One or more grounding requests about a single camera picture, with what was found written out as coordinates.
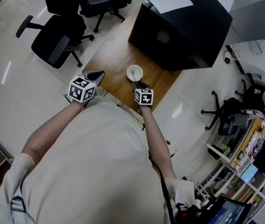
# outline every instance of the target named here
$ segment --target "forearm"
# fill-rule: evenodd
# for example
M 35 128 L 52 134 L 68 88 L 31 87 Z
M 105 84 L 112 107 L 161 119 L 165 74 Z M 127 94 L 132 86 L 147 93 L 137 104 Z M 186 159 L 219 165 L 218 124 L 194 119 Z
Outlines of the forearm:
M 30 155 L 35 165 L 43 158 L 70 121 L 82 111 L 82 105 L 72 102 L 53 116 L 29 137 L 22 153 Z
M 141 109 L 151 158 L 159 166 L 164 177 L 176 178 L 169 149 L 150 108 L 148 106 L 141 106 Z

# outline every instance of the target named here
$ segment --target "white cloth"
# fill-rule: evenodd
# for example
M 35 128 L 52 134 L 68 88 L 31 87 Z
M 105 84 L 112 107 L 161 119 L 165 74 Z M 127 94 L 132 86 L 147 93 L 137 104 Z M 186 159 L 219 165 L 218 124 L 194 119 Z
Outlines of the white cloth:
M 15 158 L 0 188 L 0 223 L 25 170 Z M 158 174 L 152 168 L 137 120 L 106 103 L 81 112 L 24 179 L 29 215 L 41 224 L 167 223 Z

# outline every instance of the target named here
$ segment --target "wooden tabletop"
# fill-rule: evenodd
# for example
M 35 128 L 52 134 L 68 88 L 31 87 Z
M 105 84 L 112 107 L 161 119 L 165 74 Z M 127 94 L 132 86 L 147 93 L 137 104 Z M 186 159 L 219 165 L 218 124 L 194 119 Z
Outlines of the wooden tabletop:
M 101 82 L 101 87 L 135 111 L 136 104 L 132 82 L 126 74 L 130 65 L 137 64 L 143 69 L 142 81 L 154 90 L 153 109 L 159 104 L 181 73 L 181 71 L 168 72 L 162 69 L 128 42 L 139 9 L 136 9 L 114 31 L 83 70 L 104 70 L 106 75 Z

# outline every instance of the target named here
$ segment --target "strap buckle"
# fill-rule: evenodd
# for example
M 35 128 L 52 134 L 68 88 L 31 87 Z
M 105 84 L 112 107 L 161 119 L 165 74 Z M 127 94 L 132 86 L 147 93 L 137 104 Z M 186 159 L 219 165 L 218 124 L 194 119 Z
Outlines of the strap buckle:
M 19 212 L 26 212 L 25 204 L 23 198 L 20 196 L 15 196 L 11 200 L 11 210 L 19 211 Z

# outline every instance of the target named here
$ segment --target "white bowl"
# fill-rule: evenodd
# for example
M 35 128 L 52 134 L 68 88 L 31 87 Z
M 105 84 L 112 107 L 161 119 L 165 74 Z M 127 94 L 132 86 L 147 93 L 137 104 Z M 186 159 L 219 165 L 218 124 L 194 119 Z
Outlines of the white bowl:
M 131 65 L 127 69 L 127 77 L 131 81 L 139 81 L 143 77 L 143 69 L 139 65 Z

